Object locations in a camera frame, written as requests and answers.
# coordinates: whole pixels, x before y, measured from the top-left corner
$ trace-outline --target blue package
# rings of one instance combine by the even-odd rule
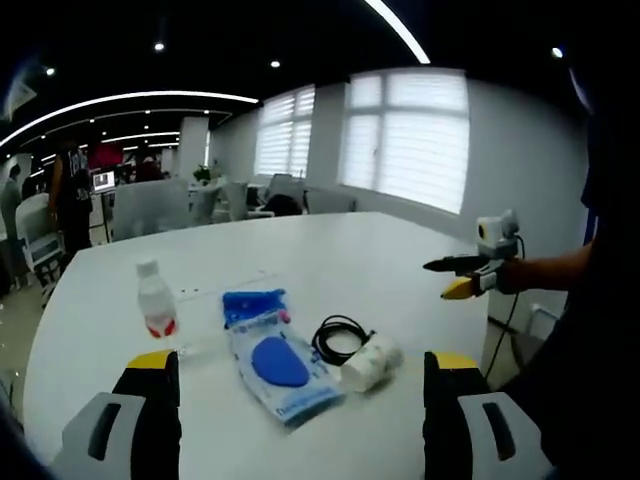
[[[228,292],[225,328],[247,387],[284,423],[305,421],[341,399],[318,353],[288,325],[284,290]]]

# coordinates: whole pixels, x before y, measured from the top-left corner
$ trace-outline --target coiled cable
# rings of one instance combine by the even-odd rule
[[[362,343],[360,347],[353,352],[337,352],[329,347],[327,340],[341,332],[349,332],[357,337]],[[367,343],[374,333],[376,332],[373,330],[367,333],[358,322],[345,315],[331,315],[324,319],[320,328],[314,333],[313,339],[311,339],[311,345],[316,349],[320,358],[326,363],[340,366],[349,360],[362,345]]]

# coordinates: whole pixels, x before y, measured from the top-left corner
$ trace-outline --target curved light strip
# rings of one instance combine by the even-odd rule
[[[93,100],[87,100],[86,102],[76,103],[75,105],[69,105],[68,107],[64,107],[64,108],[61,108],[60,110],[56,110],[55,112],[47,113],[46,115],[40,118],[37,118],[32,122],[27,123],[26,125],[20,127],[15,132],[12,132],[10,135],[5,137],[2,141],[0,141],[0,147],[5,145],[10,140],[16,138],[21,133],[26,132],[30,128],[33,128],[42,122],[46,122],[47,120],[50,120],[53,117],[62,115],[63,113],[71,112],[73,110],[77,110],[78,108],[88,107],[90,105],[97,105],[99,103],[104,103],[104,102],[112,102],[114,100],[125,100],[127,98],[144,98],[144,97],[201,97],[201,98],[220,98],[223,100],[236,100],[238,102],[246,102],[246,103],[258,103],[258,100],[255,98],[241,97],[239,95],[229,95],[226,93],[213,93],[213,92],[190,92],[187,90],[160,90],[155,92],[134,92],[134,93],[123,93],[120,95],[110,95],[108,97],[100,97],[100,98],[95,98]]]
[[[156,132],[156,133],[140,133],[138,135],[127,135],[126,137],[107,138],[102,143],[119,142],[120,140],[133,140],[135,138],[147,138],[147,137],[164,137],[167,135],[180,135],[180,132]]]
[[[171,142],[171,143],[152,143],[151,145],[148,145],[149,148],[152,147],[177,147],[178,145],[180,145],[178,142]]]
[[[387,22],[389,26],[395,30],[395,32],[400,36],[407,47],[409,47],[409,49],[413,52],[420,63],[422,63],[423,65],[431,63],[429,57],[427,57],[427,54],[424,53],[424,50],[422,50],[422,47],[414,38],[414,36],[411,35],[409,29],[404,26],[404,23],[400,21],[396,14],[393,13],[382,0],[364,1],[367,2],[369,6],[373,8],[376,13],[380,15],[385,20],[385,22]]]

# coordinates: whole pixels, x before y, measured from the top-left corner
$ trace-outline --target plastic bottle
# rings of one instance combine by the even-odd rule
[[[155,338],[168,337],[178,328],[175,300],[160,276],[158,262],[145,260],[137,265],[138,305],[149,333]]]

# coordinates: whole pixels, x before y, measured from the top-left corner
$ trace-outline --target hand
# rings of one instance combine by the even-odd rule
[[[505,261],[497,272],[498,290],[507,295],[527,290],[530,288],[529,270],[529,264],[519,258]]]

